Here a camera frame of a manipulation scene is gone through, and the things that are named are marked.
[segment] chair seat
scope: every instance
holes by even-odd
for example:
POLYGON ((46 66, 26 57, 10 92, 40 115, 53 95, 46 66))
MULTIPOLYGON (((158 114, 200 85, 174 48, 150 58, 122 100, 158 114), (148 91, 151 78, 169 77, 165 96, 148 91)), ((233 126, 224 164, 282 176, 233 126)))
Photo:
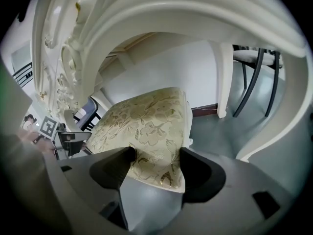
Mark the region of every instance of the chair seat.
MULTIPOLYGON (((233 51, 234 60, 239 62, 247 62, 255 64, 258 58, 258 51, 256 50, 235 50, 233 51)), ((274 64, 275 57, 268 53, 264 53, 262 65, 271 66, 274 64)))
POLYGON ((132 146, 128 176, 152 186, 185 191, 179 149, 189 147, 192 111, 179 88, 149 92, 113 105, 92 130, 93 153, 132 146))

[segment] white cushion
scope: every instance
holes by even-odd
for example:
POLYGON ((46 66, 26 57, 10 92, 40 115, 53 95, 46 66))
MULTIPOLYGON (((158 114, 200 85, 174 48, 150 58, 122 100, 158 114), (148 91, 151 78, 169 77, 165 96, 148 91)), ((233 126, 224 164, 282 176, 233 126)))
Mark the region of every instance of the white cushion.
MULTIPOLYGON (((256 60, 258 58, 258 51, 256 50, 235 50, 233 52, 234 59, 237 61, 243 61, 247 63, 256 63, 256 60)), ((275 57, 273 55, 270 55, 268 53, 264 53, 262 65, 273 65, 274 64, 275 57)))
POLYGON ((113 105, 96 124, 86 146, 93 153, 132 146, 128 176, 152 186, 185 192, 179 150, 189 147, 192 111, 185 92, 165 88, 113 105))

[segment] cable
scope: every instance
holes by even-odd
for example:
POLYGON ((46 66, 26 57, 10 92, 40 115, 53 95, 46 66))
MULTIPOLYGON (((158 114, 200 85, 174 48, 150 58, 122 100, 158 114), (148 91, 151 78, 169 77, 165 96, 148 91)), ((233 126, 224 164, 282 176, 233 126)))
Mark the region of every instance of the cable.
POLYGON ((200 109, 200 110, 204 110, 204 111, 216 111, 217 109, 202 109, 202 108, 199 108, 199 107, 195 107, 195 108, 197 108, 197 109, 200 109))

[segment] dining chair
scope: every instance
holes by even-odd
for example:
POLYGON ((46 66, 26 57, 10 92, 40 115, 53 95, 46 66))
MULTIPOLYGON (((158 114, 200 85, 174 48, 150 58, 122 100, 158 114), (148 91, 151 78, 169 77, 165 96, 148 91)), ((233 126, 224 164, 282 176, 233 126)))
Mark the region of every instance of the dining chair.
POLYGON ((73 116, 75 120, 77 120, 76 125, 82 130, 89 130, 94 127, 94 124, 91 122, 94 118, 101 119, 100 116, 97 114, 98 110, 98 104, 97 102, 92 98, 88 98, 87 104, 85 104, 83 107, 84 111, 86 112, 85 115, 81 119, 79 119, 77 116, 73 116))
POLYGON ((258 79, 260 70, 261 70, 261 65, 266 65, 270 68, 272 68, 275 71, 274 74, 274 82, 273 82, 273 88, 272 88, 272 93, 270 96, 270 100, 269 100, 269 104, 268 104, 268 109, 265 113, 265 117, 269 116, 270 110, 273 106, 273 102, 275 99, 275 95, 276 95, 276 90, 277 90, 277 84, 278 84, 278 74, 279 74, 279 52, 274 51, 273 54, 268 54, 265 53, 265 50, 260 48, 258 51, 256 50, 248 50, 248 49, 238 49, 236 47, 237 50, 233 51, 233 55, 234 55, 234 60, 242 63, 243 65, 243 72, 244 72, 244 88, 246 89, 246 67, 245 65, 251 67, 254 69, 253 75, 252 75, 252 79, 251 82, 249 84, 249 87, 246 91, 246 94, 243 98, 243 100, 241 101, 240 105, 238 106, 236 112, 234 113, 234 117, 236 118, 239 113, 241 112, 241 110, 244 108, 245 104, 247 103, 253 88, 255 86, 255 83, 258 79))

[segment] black chair leg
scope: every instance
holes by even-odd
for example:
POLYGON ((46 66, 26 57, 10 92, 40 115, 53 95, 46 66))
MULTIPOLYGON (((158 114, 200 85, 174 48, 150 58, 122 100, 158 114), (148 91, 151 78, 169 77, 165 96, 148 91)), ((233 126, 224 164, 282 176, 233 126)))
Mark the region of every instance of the black chair leg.
POLYGON ((275 95, 276 95, 276 90, 277 90, 277 84, 278 84, 278 74, 279 74, 279 54, 277 51, 275 51, 275 64, 274 64, 274 68, 275 68, 275 74, 274 74, 274 83, 273 83, 273 89, 272 89, 272 94, 270 95, 270 100, 269 100, 269 104, 268 104, 268 109, 266 110, 265 116, 268 117, 270 110, 273 106, 273 102, 275 99, 275 95))
POLYGON ((253 91, 253 88, 255 86, 256 80, 258 79, 258 76, 259 76, 259 73, 260 73, 260 70, 261 70, 263 55, 264 55, 264 49, 260 48, 259 52, 258 52, 258 58, 257 58, 257 61, 256 61, 256 65, 255 65, 255 69, 254 69, 254 73, 253 73, 251 82, 249 84, 249 87, 248 87, 248 89, 246 91, 246 94, 245 94, 243 100, 241 101, 239 107, 237 108, 235 114, 233 115, 234 118, 238 117, 239 113, 244 108, 246 102, 248 101, 248 99, 249 99, 249 97, 250 97, 250 95, 251 95, 251 93, 253 91))
POLYGON ((242 64, 243 65, 243 73, 244 73, 244 88, 246 89, 246 65, 245 64, 242 64))

